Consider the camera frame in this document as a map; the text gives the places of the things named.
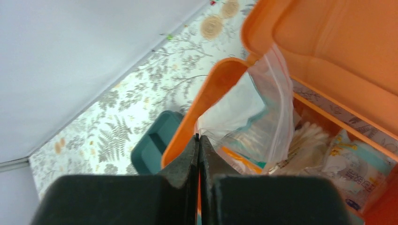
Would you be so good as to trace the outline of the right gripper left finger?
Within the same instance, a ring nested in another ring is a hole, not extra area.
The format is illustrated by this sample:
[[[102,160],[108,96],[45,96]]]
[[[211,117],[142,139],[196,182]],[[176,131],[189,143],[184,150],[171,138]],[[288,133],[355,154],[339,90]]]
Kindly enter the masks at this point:
[[[34,225],[195,225],[199,140],[153,175],[66,175],[48,189]]]

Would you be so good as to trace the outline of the orange medicine box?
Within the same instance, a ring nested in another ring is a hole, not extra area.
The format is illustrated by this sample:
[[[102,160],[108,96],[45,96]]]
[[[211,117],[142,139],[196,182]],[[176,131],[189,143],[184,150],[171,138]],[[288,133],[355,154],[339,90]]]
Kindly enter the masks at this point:
[[[260,0],[241,29],[246,60],[218,62],[162,157],[188,142],[194,122],[276,44],[291,77],[390,135],[398,136],[398,3],[395,0]]]

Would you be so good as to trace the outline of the colourful plaster box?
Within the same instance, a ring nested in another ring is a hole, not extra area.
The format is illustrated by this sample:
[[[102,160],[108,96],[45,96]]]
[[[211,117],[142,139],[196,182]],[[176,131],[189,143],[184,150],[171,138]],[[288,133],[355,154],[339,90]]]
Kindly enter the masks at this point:
[[[262,174],[265,162],[259,162],[241,154],[235,153],[226,147],[219,147],[216,152],[233,169],[240,174],[256,175]]]

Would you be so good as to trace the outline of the blue white medicine packet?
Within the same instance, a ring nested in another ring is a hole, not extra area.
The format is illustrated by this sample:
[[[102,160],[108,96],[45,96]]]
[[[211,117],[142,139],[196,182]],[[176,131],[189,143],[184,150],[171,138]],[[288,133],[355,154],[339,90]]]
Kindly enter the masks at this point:
[[[351,140],[342,129],[330,143],[320,171],[332,180],[346,204],[362,213],[396,164],[369,144]]]

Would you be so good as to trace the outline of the cotton swab bundle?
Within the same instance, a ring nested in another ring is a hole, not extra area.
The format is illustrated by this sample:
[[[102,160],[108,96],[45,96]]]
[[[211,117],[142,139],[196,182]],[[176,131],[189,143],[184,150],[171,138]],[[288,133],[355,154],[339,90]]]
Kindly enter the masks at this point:
[[[299,175],[319,166],[328,149],[329,134],[315,123],[305,122],[295,130],[285,160],[274,164],[271,175]]]

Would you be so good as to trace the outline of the clear gauze packet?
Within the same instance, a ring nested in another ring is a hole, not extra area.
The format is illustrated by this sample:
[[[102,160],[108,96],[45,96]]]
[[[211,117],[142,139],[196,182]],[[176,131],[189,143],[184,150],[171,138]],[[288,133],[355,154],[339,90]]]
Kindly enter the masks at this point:
[[[195,124],[219,146],[257,162],[287,158],[292,141],[293,84],[276,45],[249,67]]]

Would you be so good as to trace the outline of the teal divided tray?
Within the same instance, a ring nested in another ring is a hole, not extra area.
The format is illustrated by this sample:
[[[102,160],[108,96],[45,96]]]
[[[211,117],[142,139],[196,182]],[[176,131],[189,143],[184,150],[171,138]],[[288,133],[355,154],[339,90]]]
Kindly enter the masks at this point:
[[[163,111],[134,147],[130,159],[139,175],[156,174],[161,170],[161,158],[179,127],[183,115]]]

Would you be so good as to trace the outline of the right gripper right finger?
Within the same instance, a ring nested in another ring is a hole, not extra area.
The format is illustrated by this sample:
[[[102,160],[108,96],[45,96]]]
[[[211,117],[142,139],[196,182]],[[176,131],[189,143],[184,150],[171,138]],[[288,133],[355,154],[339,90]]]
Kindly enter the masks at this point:
[[[349,225],[337,189],[325,178],[241,175],[199,140],[204,225]]]

